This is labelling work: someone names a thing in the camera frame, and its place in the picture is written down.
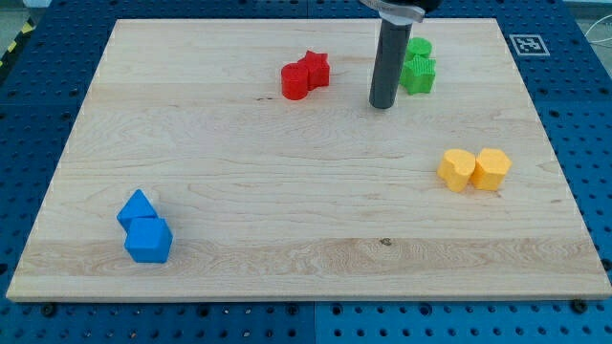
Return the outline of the robot arm flange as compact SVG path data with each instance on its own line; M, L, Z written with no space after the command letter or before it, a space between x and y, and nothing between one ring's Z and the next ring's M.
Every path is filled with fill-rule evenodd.
M379 13L380 18L394 25L422 22L427 13L438 9L442 0L360 0Z

